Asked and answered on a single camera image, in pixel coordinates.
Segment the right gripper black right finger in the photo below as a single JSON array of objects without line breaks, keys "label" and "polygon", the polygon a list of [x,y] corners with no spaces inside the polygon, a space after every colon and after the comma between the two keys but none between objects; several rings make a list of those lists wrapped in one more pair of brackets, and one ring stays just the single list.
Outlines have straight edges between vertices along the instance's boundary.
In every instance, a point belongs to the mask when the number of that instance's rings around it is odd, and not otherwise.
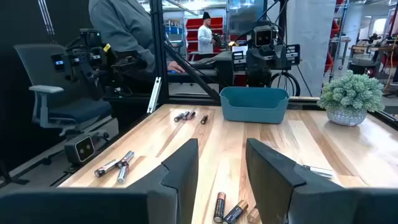
[{"label": "right gripper black right finger", "polygon": [[397,224],[397,189],[344,188],[254,138],[246,165],[263,223]]}]

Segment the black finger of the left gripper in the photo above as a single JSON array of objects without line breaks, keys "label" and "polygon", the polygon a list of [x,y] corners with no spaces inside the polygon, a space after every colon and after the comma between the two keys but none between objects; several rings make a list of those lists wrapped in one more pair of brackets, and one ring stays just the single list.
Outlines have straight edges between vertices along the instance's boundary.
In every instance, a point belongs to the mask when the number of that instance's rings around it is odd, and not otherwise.
[{"label": "black finger of the left gripper", "polygon": [[298,65],[300,63],[300,45],[286,45],[286,64],[288,66]]},{"label": "black finger of the left gripper", "polygon": [[244,72],[246,70],[246,56],[243,51],[232,53],[233,71]]}]

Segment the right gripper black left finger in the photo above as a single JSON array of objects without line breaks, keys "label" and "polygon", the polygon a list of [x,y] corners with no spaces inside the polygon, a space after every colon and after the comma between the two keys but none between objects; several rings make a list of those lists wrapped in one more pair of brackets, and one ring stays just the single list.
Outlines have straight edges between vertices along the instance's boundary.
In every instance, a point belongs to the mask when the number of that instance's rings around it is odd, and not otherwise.
[{"label": "right gripper black left finger", "polygon": [[189,139],[126,188],[41,188],[1,196],[1,223],[190,223],[198,141]]}]

